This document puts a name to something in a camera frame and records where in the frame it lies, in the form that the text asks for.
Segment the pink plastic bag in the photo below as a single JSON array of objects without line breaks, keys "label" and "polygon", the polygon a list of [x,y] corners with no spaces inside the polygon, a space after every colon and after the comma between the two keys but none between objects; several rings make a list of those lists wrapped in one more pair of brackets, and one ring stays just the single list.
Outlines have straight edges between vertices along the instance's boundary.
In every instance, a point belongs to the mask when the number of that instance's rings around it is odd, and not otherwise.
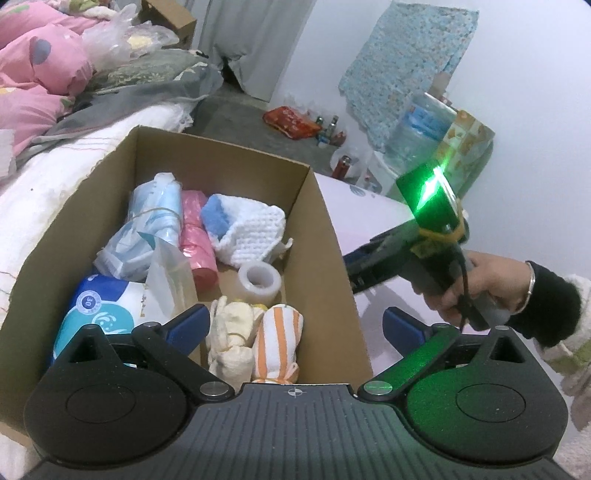
[{"label": "pink plastic bag", "polygon": [[217,284],[217,265],[209,236],[201,223],[201,208],[207,197],[198,190],[183,190],[183,230],[180,249],[189,258],[197,292],[209,290]]},{"label": "pink plastic bag", "polygon": [[0,48],[31,30],[45,25],[59,25],[81,35],[99,20],[71,17],[58,12],[44,2],[27,2],[0,10]]},{"label": "pink plastic bag", "polygon": [[41,85],[52,95],[76,96],[91,78],[80,35],[59,25],[35,28],[0,50],[2,87]]}]

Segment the concrete floor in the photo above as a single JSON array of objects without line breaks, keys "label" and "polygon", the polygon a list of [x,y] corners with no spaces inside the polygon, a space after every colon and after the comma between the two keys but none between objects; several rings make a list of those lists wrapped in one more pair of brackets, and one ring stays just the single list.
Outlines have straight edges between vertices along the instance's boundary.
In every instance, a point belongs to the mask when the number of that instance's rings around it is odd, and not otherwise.
[{"label": "concrete floor", "polygon": [[252,98],[226,82],[195,109],[193,126],[185,133],[301,161],[318,173],[330,174],[330,158],[336,147],[318,148],[313,138],[287,138],[262,120],[266,109],[266,102]]}]

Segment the black sleeve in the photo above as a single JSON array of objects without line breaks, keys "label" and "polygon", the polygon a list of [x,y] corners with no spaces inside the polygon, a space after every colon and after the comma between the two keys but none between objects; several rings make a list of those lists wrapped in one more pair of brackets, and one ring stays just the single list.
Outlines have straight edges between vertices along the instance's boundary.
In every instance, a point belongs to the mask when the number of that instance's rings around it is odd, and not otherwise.
[{"label": "black sleeve", "polygon": [[535,272],[530,301],[507,325],[525,338],[533,337],[541,346],[551,347],[574,333],[581,316],[581,298],[572,283],[547,268],[530,263]]}]

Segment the pink blanket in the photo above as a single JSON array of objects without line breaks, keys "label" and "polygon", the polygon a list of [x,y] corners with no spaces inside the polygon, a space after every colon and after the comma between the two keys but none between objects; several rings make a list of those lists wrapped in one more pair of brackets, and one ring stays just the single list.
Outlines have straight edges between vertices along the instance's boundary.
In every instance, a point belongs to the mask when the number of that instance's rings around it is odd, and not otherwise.
[{"label": "pink blanket", "polygon": [[97,23],[99,20],[63,14],[44,2],[5,7],[0,10],[0,48],[6,47],[21,35],[46,25],[59,25],[81,35],[84,30]]},{"label": "pink blanket", "polygon": [[55,125],[71,105],[67,97],[51,95],[40,85],[29,90],[0,88],[0,129],[14,131],[14,156]]},{"label": "pink blanket", "polygon": [[80,35],[59,25],[27,32],[0,50],[0,86],[76,96],[92,77]]}]

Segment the silver bracelet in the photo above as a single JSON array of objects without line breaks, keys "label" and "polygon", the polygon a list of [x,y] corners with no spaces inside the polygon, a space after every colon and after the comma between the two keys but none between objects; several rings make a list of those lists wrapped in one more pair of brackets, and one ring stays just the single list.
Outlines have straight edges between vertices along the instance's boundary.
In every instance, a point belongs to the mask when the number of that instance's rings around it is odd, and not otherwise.
[{"label": "silver bracelet", "polygon": [[534,291],[534,285],[535,285],[535,271],[534,271],[534,267],[531,266],[530,262],[525,262],[528,264],[530,270],[531,270],[531,277],[530,277],[530,286],[527,289],[527,295],[525,296],[525,300],[523,302],[523,305],[515,312],[512,313],[512,315],[517,315],[518,313],[521,313],[525,310],[525,308],[527,307],[527,304],[530,302],[530,298],[531,298],[531,294]]}]

